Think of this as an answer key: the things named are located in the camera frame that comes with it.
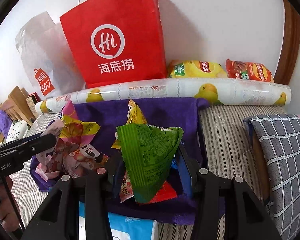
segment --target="human hand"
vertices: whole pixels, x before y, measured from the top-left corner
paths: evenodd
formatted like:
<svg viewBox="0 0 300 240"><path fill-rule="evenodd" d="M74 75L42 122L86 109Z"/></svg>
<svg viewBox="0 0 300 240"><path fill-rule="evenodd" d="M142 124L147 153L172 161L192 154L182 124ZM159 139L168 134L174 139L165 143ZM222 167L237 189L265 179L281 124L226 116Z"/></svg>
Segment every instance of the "human hand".
<svg viewBox="0 0 300 240"><path fill-rule="evenodd" d="M6 181L9 189L11 190L13 184L12 179L10 177L6 177ZM19 206L13 195L12 197L14 202L16 203L18 211L20 212ZM3 184L0 185L0 201L0 220L3 220L1 225L6 231L13 232L19 227L19 220L16 213L13 210L13 206L8 198L7 192Z"/></svg>

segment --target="grid pattern cushion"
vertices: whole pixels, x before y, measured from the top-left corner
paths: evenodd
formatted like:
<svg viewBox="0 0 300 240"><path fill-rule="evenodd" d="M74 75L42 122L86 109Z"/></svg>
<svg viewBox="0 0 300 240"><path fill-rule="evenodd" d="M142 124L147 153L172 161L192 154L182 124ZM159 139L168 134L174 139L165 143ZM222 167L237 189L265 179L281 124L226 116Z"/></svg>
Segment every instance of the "grid pattern cushion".
<svg viewBox="0 0 300 240"><path fill-rule="evenodd" d="M246 118L265 155L271 185L270 212L282 239L300 229L300 116L269 114Z"/></svg>

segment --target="black cable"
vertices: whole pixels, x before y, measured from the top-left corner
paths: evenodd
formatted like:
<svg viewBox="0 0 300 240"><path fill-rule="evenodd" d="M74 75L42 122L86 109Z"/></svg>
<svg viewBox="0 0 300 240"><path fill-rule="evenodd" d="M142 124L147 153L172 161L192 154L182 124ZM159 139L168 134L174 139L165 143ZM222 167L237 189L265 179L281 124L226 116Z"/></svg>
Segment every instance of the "black cable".
<svg viewBox="0 0 300 240"><path fill-rule="evenodd" d="M6 178L3 177L2 174L1 174L1 167L0 167L0 178L1 178L1 180L2 180L2 183L3 183L3 185L4 185L5 190L6 190L6 192L7 192L8 198L9 198L11 204L12 204L13 210L14 210L14 212L16 213L17 218L18 218L18 220L19 220L19 222L20 222L20 226L21 226L22 230L24 231L24 230L26 230L26 229L25 229L25 226L24 226L24 224L23 224L23 222L22 222L22 219L21 219L20 213L19 213L19 211L18 211L18 208L17 208L17 206L16 206L16 203L15 203L14 200L13 200L13 196L12 196L12 194L11 194L11 191L10 191L9 187L8 187Z"/></svg>

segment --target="hi logo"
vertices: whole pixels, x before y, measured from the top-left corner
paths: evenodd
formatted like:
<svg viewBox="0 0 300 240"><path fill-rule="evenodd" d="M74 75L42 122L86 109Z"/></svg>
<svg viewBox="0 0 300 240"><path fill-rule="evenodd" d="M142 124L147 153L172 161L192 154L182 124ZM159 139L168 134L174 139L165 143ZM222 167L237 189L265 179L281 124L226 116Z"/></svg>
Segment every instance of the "hi logo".
<svg viewBox="0 0 300 240"><path fill-rule="evenodd" d="M118 57L125 45L122 31L112 24L103 24L96 28L90 41L94 52L107 59Z"/></svg>

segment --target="yellow chip bag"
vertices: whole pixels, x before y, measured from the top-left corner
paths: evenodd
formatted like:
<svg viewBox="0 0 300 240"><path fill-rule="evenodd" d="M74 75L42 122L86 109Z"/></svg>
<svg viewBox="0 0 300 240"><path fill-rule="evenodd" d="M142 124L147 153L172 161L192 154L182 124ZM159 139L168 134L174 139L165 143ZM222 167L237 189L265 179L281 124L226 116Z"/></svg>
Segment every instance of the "yellow chip bag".
<svg viewBox="0 0 300 240"><path fill-rule="evenodd" d="M168 66L168 78L227 78L226 71L215 62L199 60L172 60Z"/></svg>
<svg viewBox="0 0 300 240"><path fill-rule="evenodd" d="M139 106L133 101L129 100L128 103L128 120L127 123L143 123L143 124L148 124L145 116L143 115L143 112L139 108ZM118 140L118 135L115 133L115 142L112 144L111 148L114 149L120 149L120 141Z"/></svg>

